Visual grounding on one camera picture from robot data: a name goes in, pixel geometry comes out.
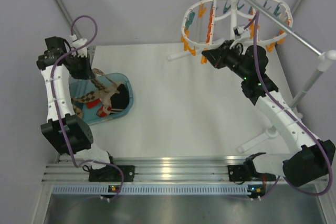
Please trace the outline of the teal plastic basket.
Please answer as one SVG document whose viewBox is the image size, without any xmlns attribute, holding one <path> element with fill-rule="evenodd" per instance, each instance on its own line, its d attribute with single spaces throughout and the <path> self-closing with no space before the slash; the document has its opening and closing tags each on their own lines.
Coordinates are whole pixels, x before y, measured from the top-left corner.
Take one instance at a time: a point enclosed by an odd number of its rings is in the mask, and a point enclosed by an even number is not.
<svg viewBox="0 0 336 224">
<path fill-rule="evenodd" d="M 128 92 L 129 92 L 129 97 L 130 97 L 129 105 L 127 106 L 127 108 L 124 111 L 122 111 L 120 113 L 110 114 L 108 116 L 105 116 L 105 117 L 101 118 L 101 117 L 98 117 L 96 115 L 96 112 L 100 108 L 101 105 L 98 105 L 98 106 L 95 106 L 91 109 L 88 109 L 85 104 L 78 103 L 78 107 L 80 107 L 83 110 L 83 119 L 82 120 L 84 122 L 86 122 L 88 125 L 94 125 L 94 124 L 102 123 L 104 121 L 117 119 L 117 118 L 120 118 L 122 116 L 125 116 L 133 106 L 133 103 L 134 103 L 133 90 L 132 90 L 132 86 L 131 86 L 131 83 L 130 83 L 129 79 L 121 73 L 110 73 L 110 74 L 106 74 L 106 76 L 116 83 L 121 82 L 122 86 L 125 86 L 127 88 Z M 108 86 L 111 84 L 111 82 L 109 80 L 107 80 L 106 78 L 104 78 L 103 76 L 98 76 L 98 80 L 101 81 L 102 83 L 108 85 Z M 69 85 L 69 89 L 70 89 L 71 98 L 78 98 L 78 97 L 81 97 L 81 96 L 89 93 L 90 91 L 98 90 L 92 84 L 92 82 L 90 80 L 78 80 L 74 83 L 71 83 Z"/>
</svg>

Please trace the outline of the white round clip hanger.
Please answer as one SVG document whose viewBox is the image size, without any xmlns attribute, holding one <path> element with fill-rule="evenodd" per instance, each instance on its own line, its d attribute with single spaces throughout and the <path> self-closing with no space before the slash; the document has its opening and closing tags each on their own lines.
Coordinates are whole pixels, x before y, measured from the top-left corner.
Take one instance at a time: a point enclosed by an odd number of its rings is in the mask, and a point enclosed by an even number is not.
<svg viewBox="0 0 336 224">
<path fill-rule="evenodd" d="M 212 45 L 218 40 L 215 38 L 215 26 L 225 20 L 230 23 L 230 40 L 235 40 L 234 27 L 246 26 L 250 38 L 243 45 L 253 44 L 254 32 L 259 32 L 260 27 L 253 21 L 257 10 L 251 6 L 248 11 L 242 12 L 245 6 L 241 0 L 200 0 L 193 4 L 183 17 L 181 43 L 186 41 L 191 48 Z"/>
</svg>

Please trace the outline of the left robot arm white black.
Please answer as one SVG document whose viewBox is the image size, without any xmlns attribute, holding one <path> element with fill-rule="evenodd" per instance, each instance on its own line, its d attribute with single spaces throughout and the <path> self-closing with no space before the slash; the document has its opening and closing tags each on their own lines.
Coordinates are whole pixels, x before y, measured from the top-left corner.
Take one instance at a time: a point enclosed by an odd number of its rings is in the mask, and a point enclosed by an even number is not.
<svg viewBox="0 0 336 224">
<path fill-rule="evenodd" d="M 87 51 L 89 41 L 70 36 L 45 39 L 46 51 L 36 61 L 46 88 L 48 113 L 46 123 L 40 126 L 42 135 L 59 154 L 67 154 L 73 165 L 90 173 L 92 180 L 114 180 L 119 169 L 112 156 L 98 147 L 89 125 L 74 105 L 69 89 L 69 78 L 88 80 L 91 70 Z"/>
</svg>

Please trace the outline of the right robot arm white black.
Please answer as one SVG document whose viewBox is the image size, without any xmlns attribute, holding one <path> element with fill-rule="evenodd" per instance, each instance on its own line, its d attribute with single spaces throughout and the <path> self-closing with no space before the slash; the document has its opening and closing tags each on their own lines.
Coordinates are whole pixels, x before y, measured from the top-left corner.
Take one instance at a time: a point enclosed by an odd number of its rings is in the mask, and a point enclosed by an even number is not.
<svg viewBox="0 0 336 224">
<path fill-rule="evenodd" d="M 245 174 L 258 180 L 263 174 L 286 179 L 292 186 L 301 187 L 331 172 L 335 145 L 313 134 L 284 101 L 279 88 L 266 74 L 268 57 L 261 46 L 242 44 L 232 46 L 225 41 L 219 47 L 202 51 L 202 56 L 215 68 L 228 68 L 242 79 L 246 98 L 264 114 L 284 140 L 289 154 L 259 152 L 244 162 Z"/>
</svg>

